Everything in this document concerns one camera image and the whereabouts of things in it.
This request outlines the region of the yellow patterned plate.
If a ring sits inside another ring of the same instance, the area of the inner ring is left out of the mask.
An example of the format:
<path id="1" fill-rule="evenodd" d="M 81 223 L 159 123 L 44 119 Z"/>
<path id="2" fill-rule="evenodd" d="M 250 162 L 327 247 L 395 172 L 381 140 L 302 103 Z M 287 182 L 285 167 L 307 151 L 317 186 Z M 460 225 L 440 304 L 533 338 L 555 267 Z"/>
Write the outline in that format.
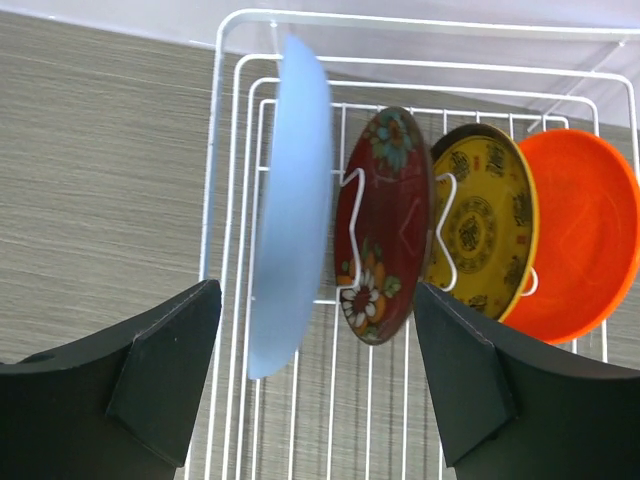
<path id="1" fill-rule="evenodd" d="M 529 164 L 502 130 L 459 126 L 431 149 L 436 222 L 426 282 L 503 322 L 528 287 L 539 239 Z"/>

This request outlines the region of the red floral plate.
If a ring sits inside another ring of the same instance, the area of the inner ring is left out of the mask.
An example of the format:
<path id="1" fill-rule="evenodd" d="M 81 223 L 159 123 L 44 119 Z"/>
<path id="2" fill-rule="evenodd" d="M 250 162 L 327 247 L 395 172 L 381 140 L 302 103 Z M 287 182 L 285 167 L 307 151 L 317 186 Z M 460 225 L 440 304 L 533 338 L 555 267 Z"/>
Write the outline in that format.
<path id="1" fill-rule="evenodd" d="M 353 333 L 380 345 L 411 313 L 434 238 L 434 172 L 415 118 L 388 107 L 370 119 L 344 179 L 334 225 L 339 304 Z"/>

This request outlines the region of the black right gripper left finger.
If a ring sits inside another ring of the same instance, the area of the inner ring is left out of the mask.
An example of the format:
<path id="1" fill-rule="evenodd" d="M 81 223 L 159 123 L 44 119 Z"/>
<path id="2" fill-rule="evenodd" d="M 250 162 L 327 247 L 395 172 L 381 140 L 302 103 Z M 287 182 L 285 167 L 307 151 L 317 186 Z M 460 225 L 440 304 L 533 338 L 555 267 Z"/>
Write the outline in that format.
<path id="1" fill-rule="evenodd" d="M 1 368 L 5 479 L 170 479 L 186 463 L 221 314 L 207 279 Z"/>

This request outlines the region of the light blue plate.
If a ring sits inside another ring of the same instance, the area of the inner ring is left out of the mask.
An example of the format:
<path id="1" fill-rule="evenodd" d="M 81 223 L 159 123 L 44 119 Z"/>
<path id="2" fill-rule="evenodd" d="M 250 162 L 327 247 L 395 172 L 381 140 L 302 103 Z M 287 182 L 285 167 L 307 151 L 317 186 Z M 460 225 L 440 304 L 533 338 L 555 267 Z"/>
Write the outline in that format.
<path id="1" fill-rule="evenodd" d="M 285 42 L 263 197 L 247 376 L 271 376 L 300 346 L 327 248 L 333 187 L 331 92 L 323 66 L 299 38 Z"/>

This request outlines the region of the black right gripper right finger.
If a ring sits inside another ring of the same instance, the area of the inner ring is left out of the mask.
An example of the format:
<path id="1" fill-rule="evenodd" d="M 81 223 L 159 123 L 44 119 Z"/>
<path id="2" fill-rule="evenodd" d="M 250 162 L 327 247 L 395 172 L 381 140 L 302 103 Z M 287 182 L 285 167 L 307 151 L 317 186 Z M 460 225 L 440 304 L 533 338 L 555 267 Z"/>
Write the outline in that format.
<path id="1" fill-rule="evenodd" d="M 425 283 L 414 300 L 457 478 L 638 478 L 638 371 L 547 345 Z"/>

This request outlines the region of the orange plate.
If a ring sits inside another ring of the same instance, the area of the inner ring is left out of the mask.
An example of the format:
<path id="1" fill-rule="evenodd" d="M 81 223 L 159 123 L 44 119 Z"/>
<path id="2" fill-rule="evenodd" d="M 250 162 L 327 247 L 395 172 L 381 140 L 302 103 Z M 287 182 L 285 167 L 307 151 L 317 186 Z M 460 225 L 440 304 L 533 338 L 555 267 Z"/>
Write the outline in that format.
<path id="1" fill-rule="evenodd" d="M 505 324 L 565 343 L 599 326 L 639 269 L 639 186 L 627 159 L 600 137 L 554 129 L 521 141 L 536 182 L 536 291 Z"/>

